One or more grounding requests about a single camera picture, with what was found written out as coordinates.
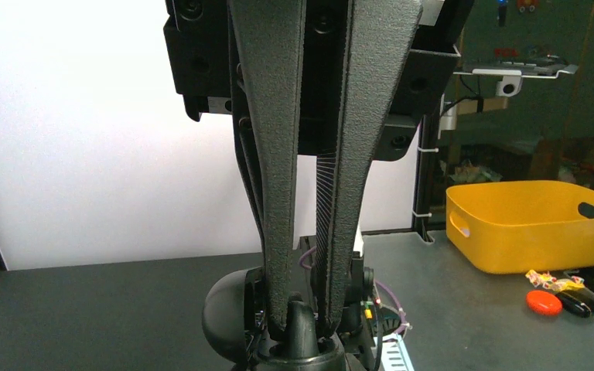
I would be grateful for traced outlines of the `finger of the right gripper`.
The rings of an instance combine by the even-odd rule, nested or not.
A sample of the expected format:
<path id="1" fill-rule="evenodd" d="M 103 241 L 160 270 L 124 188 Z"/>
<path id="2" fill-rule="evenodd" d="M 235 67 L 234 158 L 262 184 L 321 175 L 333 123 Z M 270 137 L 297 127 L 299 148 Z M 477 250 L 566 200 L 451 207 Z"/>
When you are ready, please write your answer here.
<path id="1" fill-rule="evenodd" d="M 326 129 L 316 160 L 316 334 L 343 312 L 364 189 L 422 16 L 420 1 L 348 1 L 333 55 Z"/>
<path id="2" fill-rule="evenodd" d="M 306 25 L 304 1 L 229 1 L 231 71 L 244 91 L 238 137 L 254 196 L 264 257 L 265 316 L 273 339 L 286 338 L 296 165 Z"/>

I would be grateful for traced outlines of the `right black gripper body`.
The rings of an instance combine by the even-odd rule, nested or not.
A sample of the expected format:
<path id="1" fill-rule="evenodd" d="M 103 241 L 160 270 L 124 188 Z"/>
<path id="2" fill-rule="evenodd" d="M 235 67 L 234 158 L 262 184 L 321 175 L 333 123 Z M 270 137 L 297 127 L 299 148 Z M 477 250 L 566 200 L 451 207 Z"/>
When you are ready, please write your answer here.
<path id="1" fill-rule="evenodd" d="M 440 98 L 460 58 L 456 40 L 472 1 L 424 1 L 391 109 L 374 153 L 377 161 L 402 158 L 423 116 L 439 109 Z M 163 27 L 176 92 L 187 116 L 229 114 L 230 62 L 225 1 L 167 1 Z M 336 73 L 333 52 L 343 31 L 345 1 L 307 3 L 299 153 L 320 147 L 325 110 L 332 107 Z"/>

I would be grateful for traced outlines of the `black oval object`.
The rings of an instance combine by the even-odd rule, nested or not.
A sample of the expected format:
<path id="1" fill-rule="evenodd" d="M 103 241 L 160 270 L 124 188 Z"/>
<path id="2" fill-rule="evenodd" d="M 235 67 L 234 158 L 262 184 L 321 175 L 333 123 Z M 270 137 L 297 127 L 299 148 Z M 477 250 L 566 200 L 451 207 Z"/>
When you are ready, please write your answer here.
<path id="1" fill-rule="evenodd" d="M 233 370 L 351 370 L 353 363 L 340 339 L 318 337 L 319 355 L 286 359 L 281 344 L 271 338 L 261 296 L 265 278 L 261 267 L 222 277 L 207 294 L 202 310 L 203 334 L 211 348 L 231 361 Z"/>

